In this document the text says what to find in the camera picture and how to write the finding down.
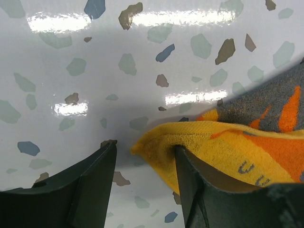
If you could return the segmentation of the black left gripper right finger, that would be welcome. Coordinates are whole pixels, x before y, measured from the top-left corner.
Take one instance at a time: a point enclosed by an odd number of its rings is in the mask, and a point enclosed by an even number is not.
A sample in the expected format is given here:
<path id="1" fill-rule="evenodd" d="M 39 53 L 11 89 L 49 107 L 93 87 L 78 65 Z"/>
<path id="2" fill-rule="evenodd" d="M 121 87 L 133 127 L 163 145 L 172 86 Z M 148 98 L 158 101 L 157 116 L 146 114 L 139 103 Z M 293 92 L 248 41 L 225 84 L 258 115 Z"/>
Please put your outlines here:
<path id="1" fill-rule="evenodd" d="M 261 188 L 234 179 L 174 149 L 179 195 L 187 228 L 302 228 L 304 185 L 277 183 Z"/>

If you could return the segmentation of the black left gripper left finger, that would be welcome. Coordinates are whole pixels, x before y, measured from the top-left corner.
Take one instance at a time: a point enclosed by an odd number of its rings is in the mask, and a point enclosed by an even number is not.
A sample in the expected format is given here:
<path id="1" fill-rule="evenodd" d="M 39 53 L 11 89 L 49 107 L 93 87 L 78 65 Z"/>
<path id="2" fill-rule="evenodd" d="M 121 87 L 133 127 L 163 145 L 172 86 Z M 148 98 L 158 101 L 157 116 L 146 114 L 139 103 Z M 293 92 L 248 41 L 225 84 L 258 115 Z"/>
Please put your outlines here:
<path id="1" fill-rule="evenodd" d="M 35 183 L 0 193 L 2 228 L 102 228 L 117 148 L 107 143 L 86 159 Z"/>

